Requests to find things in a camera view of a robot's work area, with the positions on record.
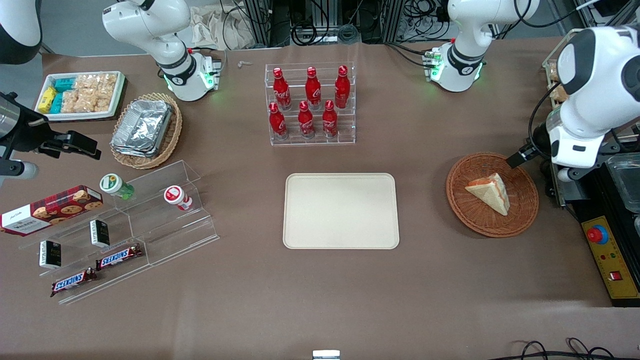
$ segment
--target cookie box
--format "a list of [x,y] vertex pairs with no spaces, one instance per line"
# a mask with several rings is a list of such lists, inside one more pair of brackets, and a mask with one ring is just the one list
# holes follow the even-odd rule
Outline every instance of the cookie box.
[[100,193],[85,185],[78,185],[2,214],[0,231],[27,236],[100,207],[102,207]]

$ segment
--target small black box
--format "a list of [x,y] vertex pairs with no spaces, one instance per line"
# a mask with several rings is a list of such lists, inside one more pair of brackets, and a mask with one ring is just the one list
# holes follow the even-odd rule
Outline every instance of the small black box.
[[105,222],[100,220],[92,220],[90,222],[91,228],[91,244],[98,247],[108,247],[109,242],[109,227]]
[[40,242],[40,266],[57,269],[62,265],[62,251],[59,243],[50,240]]

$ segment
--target clear acrylic bottle rack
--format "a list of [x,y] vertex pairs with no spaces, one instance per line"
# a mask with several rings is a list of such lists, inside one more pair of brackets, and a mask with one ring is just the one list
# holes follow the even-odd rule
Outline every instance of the clear acrylic bottle rack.
[[[335,80],[338,77],[338,67],[345,65],[349,72],[347,78],[351,83],[351,91],[349,101],[345,109],[335,108],[338,114],[338,136],[327,138],[323,133],[322,114],[324,112],[324,102],[334,100],[335,97]],[[307,100],[305,92],[305,83],[307,82],[307,68],[313,66],[316,68],[317,78],[321,85],[322,107],[320,110],[310,110],[314,116],[314,128],[316,135],[312,139],[305,139],[300,132],[300,123],[298,122],[298,105],[300,101]],[[276,102],[276,96],[273,92],[273,69],[281,68],[285,80],[289,84],[291,92],[291,109],[283,111],[285,123],[289,130],[289,137],[285,140],[277,140],[274,137],[273,130],[269,125],[269,103]],[[346,145],[356,142],[356,67],[355,62],[332,62],[332,63],[293,63],[273,65],[267,64],[264,73],[264,89],[267,99],[265,111],[267,114],[267,127],[269,129],[269,138],[273,146],[292,146],[292,145]]]
[[[96,272],[96,280],[62,291],[53,297],[60,304],[81,300],[219,238],[211,215],[202,207],[200,194],[193,184],[199,178],[189,165],[180,160],[127,181],[135,188],[134,196],[130,199],[113,197],[113,207],[105,205],[104,211],[97,214],[90,211],[85,214],[88,217],[80,216],[78,218],[82,219],[73,224],[45,229],[42,231],[45,233],[36,242],[32,240],[30,245],[21,248],[35,249],[44,238],[61,244],[62,267],[54,270],[43,268],[40,274],[54,283],[79,274],[88,267],[95,269],[96,260],[140,244],[143,251],[141,256],[126,259]],[[187,211],[164,200],[164,190],[171,185],[179,185],[193,199],[192,207]],[[89,221],[93,219],[107,223],[111,243],[109,247],[99,248],[91,244]],[[50,293],[51,287],[45,288],[42,296],[49,296]]]

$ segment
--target gray floor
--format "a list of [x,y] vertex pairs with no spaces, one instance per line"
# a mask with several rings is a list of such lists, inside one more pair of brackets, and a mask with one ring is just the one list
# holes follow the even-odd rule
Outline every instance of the gray floor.
[[[555,17],[548,0],[541,0],[531,22],[543,24]],[[217,0],[187,0],[190,6],[211,4]],[[114,0],[46,0],[42,2],[43,40],[55,53],[71,56],[141,54],[142,50],[111,38],[102,25],[102,10]],[[516,27],[508,38],[551,37],[560,35],[557,26],[534,29]],[[190,31],[181,31],[180,38],[189,42]],[[0,65],[0,91],[14,91],[22,104],[31,106],[40,91],[42,61],[38,56],[23,65]]]

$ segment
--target aluminum foil container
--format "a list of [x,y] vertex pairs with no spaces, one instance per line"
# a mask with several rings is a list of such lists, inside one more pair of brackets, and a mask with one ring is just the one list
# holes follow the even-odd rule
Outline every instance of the aluminum foil container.
[[111,146],[121,154],[147,158],[156,156],[171,112],[171,105],[164,101],[134,101],[113,135]]

